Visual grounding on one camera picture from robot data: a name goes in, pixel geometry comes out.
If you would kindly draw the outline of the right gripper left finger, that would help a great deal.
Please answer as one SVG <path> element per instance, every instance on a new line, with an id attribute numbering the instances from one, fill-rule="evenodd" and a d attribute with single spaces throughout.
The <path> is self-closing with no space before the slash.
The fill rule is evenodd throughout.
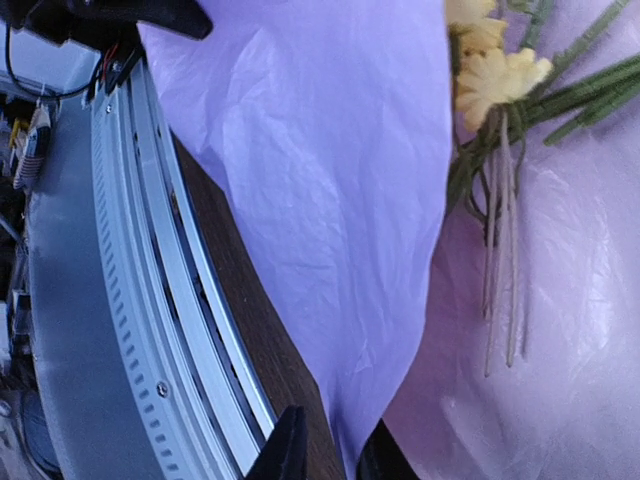
<path id="1" fill-rule="evenodd" d="M 305 480 L 308 429 L 302 406 L 290 405 L 279 417 L 246 480 Z"/>

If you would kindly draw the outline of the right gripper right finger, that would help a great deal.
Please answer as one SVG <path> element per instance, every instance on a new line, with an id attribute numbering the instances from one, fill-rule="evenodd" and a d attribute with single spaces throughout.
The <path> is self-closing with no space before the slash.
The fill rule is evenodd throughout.
<path id="1" fill-rule="evenodd" d="M 357 480 L 418 480 L 383 420 L 367 440 L 360 456 Z"/>

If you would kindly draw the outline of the purple wrapping paper sheet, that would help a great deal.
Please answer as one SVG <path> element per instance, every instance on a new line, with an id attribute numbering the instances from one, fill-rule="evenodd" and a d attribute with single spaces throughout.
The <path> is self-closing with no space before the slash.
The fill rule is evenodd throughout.
<path id="1" fill-rule="evenodd" d="M 222 188 L 314 377 L 348 478 L 380 420 L 424 479 L 639 475 L 639 103 L 527 140 L 510 290 L 445 213 L 438 1 L 207 1 L 195 41 L 141 24 L 172 130 Z"/>

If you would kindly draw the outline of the fake flower bunch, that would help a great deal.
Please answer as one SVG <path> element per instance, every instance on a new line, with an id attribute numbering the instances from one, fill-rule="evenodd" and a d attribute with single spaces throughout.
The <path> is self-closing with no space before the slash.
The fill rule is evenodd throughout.
<path id="1" fill-rule="evenodd" d="M 633 54 L 558 90 L 556 83 L 627 9 L 610 2 L 564 50 L 538 52 L 552 1 L 447 1 L 453 153 L 446 211 L 464 206 L 482 230 L 482 316 L 487 323 L 484 372 L 489 374 L 498 324 L 508 320 L 505 363 L 519 345 L 520 171 L 527 135 L 568 113 L 573 118 L 544 139 L 556 145 L 594 126 L 639 95 L 639 56 Z"/>

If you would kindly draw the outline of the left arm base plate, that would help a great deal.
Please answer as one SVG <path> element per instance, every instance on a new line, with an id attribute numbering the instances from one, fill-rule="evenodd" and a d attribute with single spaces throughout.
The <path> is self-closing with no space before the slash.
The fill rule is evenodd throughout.
<path id="1" fill-rule="evenodd" d="M 42 95 L 63 100 L 94 92 L 103 81 L 108 93 L 122 84 L 143 53 L 140 22 L 202 40 L 214 24 L 197 1 L 3 1 L 1 19 L 6 24 L 5 62 L 12 83 L 24 94 L 39 94 L 22 84 L 11 65 L 11 31 L 26 29 L 58 46 L 68 40 L 101 54 L 87 84 L 64 93 Z"/>

